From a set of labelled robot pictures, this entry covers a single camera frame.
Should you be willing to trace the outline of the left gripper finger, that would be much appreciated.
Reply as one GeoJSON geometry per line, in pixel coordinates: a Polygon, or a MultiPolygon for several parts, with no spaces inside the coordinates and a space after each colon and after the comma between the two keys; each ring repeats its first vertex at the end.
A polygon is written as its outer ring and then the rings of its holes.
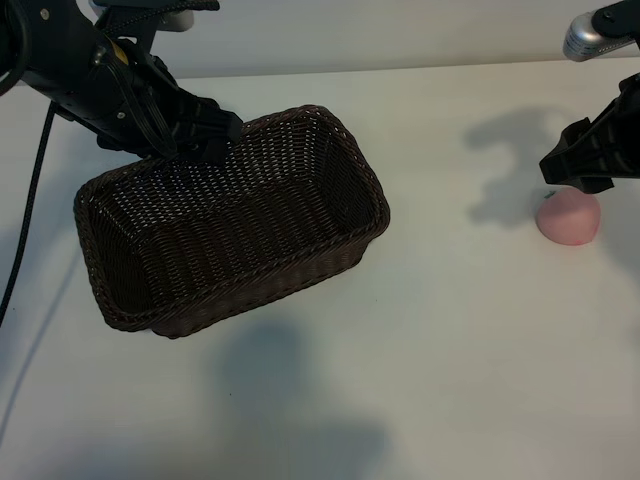
{"type": "Polygon", "coordinates": [[[189,144],[210,140],[237,143],[240,140],[240,117],[234,112],[221,109],[215,100],[191,95],[188,98],[187,113],[189,144]]]}
{"type": "Polygon", "coordinates": [[[225,139],[214,138],[208,140],[199,157],[200,163],[223,164],[226,160],[231,142],[225,139]]]}

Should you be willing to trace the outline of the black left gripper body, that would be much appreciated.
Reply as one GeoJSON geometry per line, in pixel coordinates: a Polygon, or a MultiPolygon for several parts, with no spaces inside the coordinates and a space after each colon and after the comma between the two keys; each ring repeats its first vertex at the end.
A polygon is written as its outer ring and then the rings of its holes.
{"type": "Polygon", "coordinates": [[[63,116],[93,131],[104,149],[172,157],[187,141],[188,98],[162,61],[97,29],[31,35],[29,86],[63,116]]]}

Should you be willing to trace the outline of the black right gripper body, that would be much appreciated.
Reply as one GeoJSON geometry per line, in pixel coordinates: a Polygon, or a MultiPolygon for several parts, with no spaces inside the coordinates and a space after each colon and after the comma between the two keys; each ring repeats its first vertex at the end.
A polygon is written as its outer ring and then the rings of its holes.
{"type": "Polygon", "coordinates": [[[639,75],[620,82],[598,132],[598,167],[603,178],[639,178],[639,75]]]}

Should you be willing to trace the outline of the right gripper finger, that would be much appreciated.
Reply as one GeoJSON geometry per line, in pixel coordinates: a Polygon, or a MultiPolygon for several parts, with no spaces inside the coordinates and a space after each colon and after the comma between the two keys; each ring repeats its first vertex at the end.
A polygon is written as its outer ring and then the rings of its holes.
{"type": "Polygon", "coordinates": [[[621,177],[615,136],[607,120],[584,118],[566,127],[540,162],[546,183],[611,183],[621,177]]]}
{"type": "Polygon", "coordinates": [[[614,187],[613,180],[606,177],[576,177],[566,184],[588,195],[596,195],[614,187]]]}

